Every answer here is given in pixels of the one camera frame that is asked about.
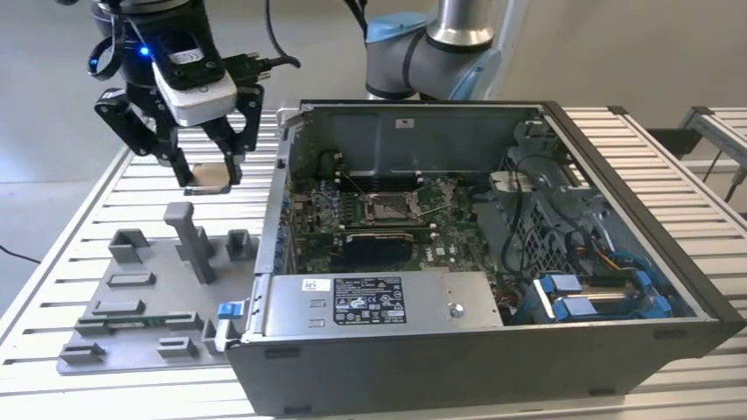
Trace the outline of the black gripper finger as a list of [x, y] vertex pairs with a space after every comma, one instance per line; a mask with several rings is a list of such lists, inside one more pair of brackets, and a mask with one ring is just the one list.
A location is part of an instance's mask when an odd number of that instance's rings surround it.
[[228, 184], [238, 185], [242, 180], [240, 163], [248, 152], [256, 150], [258, 132], [262, 120], [264, 88], [259, 84], [238, 87], [236, 111], [243, 115], [246, 125], [235, 131], [226, 116], [200, 125], [211, 141], [218, 145], [228, 172]]
[[179, 147], [178, 124], [156, 87], [127, 85], [108, 88], [95, 112], [138, 156], [152, 155], [172, 168], [180, 187], [194, 181], [192, 170]]

